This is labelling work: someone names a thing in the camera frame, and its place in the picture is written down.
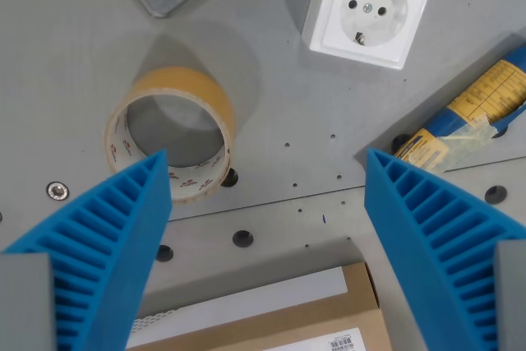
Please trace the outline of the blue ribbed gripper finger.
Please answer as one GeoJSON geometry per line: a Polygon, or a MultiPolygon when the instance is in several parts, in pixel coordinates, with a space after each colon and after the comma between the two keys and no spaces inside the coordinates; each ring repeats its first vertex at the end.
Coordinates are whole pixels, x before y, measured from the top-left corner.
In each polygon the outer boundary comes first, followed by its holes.
{"type": "Polygon", "coordinates": [[[107,178],[5,249],[48,256],[59,350],[124,350],[172,211],[160,150],[107,178]]]}
{"type": "Polygon", "coordinates": [[[496,350],[497,243],[525,227],[465,190],[377,149],[364,206],[430,350],[496,350]]]}

